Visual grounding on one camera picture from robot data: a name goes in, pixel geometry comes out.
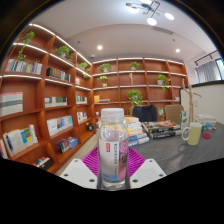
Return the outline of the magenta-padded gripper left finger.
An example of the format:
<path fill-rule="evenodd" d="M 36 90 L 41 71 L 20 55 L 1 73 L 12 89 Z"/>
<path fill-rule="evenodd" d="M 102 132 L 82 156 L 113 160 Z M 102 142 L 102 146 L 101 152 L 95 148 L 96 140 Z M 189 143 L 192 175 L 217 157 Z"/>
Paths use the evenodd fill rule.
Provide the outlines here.
<path fill-rule="evenodd" d="M 98 148 L 94 148 L 81 159 L 73 159 L 60 177 L 80 187 L 96 189 L 99 171 Z"/>

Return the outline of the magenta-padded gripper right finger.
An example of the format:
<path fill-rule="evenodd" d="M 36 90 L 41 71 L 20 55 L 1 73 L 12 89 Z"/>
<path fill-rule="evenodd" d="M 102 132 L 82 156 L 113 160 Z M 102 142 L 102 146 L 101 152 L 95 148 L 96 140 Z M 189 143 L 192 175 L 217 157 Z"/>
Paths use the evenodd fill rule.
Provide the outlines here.
<path fill-rule="evenodd" d="M 129 148 L 127 172 L 131 189 L 143 187 L 166 176 L 154 159 L 145 159 L 133 148 Z"/>

